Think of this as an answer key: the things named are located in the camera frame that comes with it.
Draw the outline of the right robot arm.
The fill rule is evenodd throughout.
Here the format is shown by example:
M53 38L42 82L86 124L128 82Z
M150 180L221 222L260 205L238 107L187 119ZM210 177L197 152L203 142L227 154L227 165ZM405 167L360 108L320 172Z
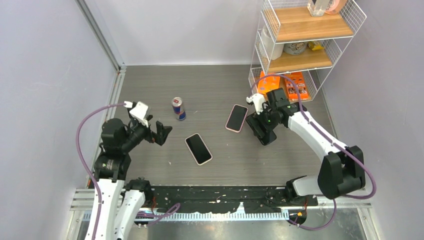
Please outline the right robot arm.
M246 122L262 145L276 140L274 128L284 125L314 151L321 162L318 175L304 175L286 182L285 198L299 205L306 196L321 195L330 200L362 189L366 185L364 154L358 146L347 146L320 126L299 102L290 102L282 88L263 96L246 98L254 112Z

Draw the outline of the black phone case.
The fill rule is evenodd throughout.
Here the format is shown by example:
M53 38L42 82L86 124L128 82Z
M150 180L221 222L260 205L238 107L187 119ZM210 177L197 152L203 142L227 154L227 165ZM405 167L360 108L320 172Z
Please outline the black phone case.
M277 139L276 134L274 131L270 131L264 135L264 137L260 138L259 141L263 146L267 146L274 142Z

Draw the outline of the white bottle on shelf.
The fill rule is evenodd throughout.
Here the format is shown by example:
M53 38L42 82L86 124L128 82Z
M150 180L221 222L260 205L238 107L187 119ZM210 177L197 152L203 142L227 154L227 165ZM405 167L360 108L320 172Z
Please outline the white bottle on shelf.
M280 58L284 51L284 44L275 43L265 25L261 30L260 36L269 59L273 61Z

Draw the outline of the phone in cream case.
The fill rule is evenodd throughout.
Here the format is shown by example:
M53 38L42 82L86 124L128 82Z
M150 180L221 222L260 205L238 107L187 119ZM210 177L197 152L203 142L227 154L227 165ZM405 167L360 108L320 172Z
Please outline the phone in cream case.
M184 140L184 142L198 166L202 166L213 159L211 151L206 146L199 133L190 135Z

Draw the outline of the pink tape roll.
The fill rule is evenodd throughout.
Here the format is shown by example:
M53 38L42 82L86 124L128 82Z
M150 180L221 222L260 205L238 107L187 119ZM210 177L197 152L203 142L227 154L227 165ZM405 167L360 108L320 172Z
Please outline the pink tape roll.
M325 13L327 15L337 15L347 2L347 0L330 0Z

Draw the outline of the Red Bull can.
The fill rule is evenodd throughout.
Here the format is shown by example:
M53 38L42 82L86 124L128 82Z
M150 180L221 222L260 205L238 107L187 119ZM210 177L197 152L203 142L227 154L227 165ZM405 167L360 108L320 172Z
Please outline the Red Bull can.
M183 121L186 118L186 112L183 104L183 100L180 97L175 97L171 101L173 112L175 113L176 119Z

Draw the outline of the clear glass jar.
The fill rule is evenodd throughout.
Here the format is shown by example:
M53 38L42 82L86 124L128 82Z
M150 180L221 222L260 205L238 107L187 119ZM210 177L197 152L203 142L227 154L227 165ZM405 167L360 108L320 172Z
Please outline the clear glass jar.
M309 0L307 9L312 17L321 17L327 10L330 0Z

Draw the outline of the aluminium frame rail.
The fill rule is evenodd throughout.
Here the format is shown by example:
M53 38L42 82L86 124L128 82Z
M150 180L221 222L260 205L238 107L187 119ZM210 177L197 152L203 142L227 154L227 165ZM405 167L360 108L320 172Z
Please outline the aluminium frame rail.
M52 170L45 208L65 213L87 179L76 151L77 127L88 113L107 104L116 70L75 1L57 0L50 12L45 78L52 85L53 106L39 123L38 143L45 146Z

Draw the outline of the phone in pink case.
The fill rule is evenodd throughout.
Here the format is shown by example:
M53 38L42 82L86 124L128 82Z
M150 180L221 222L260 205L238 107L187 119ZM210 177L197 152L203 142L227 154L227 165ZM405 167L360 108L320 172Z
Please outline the phone in pink case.
M239 133L244 125L248 108L239 104L235 104L229 114L225 128L229 131Z

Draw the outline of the orange snack box left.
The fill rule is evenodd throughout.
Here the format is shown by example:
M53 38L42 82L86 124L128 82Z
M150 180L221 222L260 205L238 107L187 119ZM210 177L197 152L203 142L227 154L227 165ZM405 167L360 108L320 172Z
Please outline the orange snack box left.
M267 100L267 93L278 89L280 87L280 80L280 76L269 76L267 78L262 79L257 84L257 92L259 94L262 94Z

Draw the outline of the yellow packet on shelf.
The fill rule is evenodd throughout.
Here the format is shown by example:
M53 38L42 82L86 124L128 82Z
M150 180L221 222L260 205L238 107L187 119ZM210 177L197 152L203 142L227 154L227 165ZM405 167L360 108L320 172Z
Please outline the yellow packet on shelf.
M318 50L325 49L324 45L319 40L309 41L307 43L307 46L311 51L318 51Z

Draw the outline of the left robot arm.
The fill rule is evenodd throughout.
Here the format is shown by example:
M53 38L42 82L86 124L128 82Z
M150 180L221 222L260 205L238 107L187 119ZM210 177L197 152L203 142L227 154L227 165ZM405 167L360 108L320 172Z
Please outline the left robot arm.
M102 125L99 147L94 163L94 203L87 240L125 240L141 207L153 202L150 182L137 178L125 182L131 164L130 151L142 141L162 146L171 126L156 122L156 131L131 118L130 125L111 118Z

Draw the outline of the orange snack box right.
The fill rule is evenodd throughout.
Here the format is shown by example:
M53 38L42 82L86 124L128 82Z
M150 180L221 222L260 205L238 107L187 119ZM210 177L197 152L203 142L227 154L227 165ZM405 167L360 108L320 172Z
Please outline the orange snack box right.
M287 78L290 78L293 82L284 79L284 84L286 87L287 97L291 102L298 101L297 91L295 89L295 85L297 86L300 99L302 101L308 100L310 98L308 87L306 85L305 78L302 72L292 72L289 74L285 74Z

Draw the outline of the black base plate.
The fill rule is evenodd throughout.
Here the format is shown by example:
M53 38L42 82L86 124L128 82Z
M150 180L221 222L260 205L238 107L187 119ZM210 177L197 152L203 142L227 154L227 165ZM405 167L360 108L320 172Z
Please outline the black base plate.
M243 207L247 214L253 214L276 213L284 207L315 207L318 200L311 195L291 197L283 186L157 185L151 187L143 206L163 213L174 204L180 204L178 213L226 214Z

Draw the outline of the orange snack box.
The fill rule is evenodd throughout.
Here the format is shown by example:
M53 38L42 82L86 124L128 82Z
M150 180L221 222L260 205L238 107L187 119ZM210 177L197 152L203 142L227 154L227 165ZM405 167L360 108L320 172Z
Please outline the orange snack box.
M300 99L302 101L308 100L310 98L308 87L306 85L305 78L302 72L292 72L289 74L285 74L287 78L290 78L293 82L284 79L284 84L286 87L287 97L291 102L298 101L297 91L295 89L295 85L297 86Z
M280 87L280 80L280 76L269 76L267 78L262 79L257 84L257 92L259 94L262 94L267 100L267 93L278 89Z

